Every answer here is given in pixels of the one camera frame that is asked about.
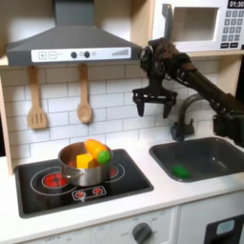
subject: range hood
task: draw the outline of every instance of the range hood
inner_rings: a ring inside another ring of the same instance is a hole
[[[94,25],[93,0],[55,0],[53,29],[7,46],[10,66],[137,60],[138,46]]]

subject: green object in sink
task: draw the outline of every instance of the green object in sink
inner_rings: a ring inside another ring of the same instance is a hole
[[[183,179],[191,178],[190,172],[182,165],[174,166],[172,169],[172,173],[174,176],[179,177],[179,178],[183,178]]]

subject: wooden spatula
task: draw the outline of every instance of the wooden spatula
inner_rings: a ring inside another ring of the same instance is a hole
[[[32,99],[32,108],[29,111],[28,123],[32,129],[47,127],[47,116],[40,107],[36,67],[28,67],[30,77],[30,92]]]
[[[81,103],[78,106],[77,114],[82,123],[88,123],[92,119],[92,108],[88,102],[88,66],[80,65],[79,71]]]

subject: faucet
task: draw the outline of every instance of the faucet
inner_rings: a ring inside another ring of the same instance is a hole
[[[171,135],[174,141],[183,142],[186,136],[194,134],[193,119],[191,119],[190,124],[185,123],[186,111],[192,103],[200,100],[204,100],[204,98],[200,94],[194,94],[185,99],[181,105],[177,122],[171,127]]]

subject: silver pot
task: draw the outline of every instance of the silver pot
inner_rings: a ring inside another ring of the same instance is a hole
[[[111,163],[90,169],[77,169],[76,156],[87,153],[83,142],[71,144],[60,151],[58,158],[61,161],[61,173],[75,186],[88,187],[106,181],[110,177]]]

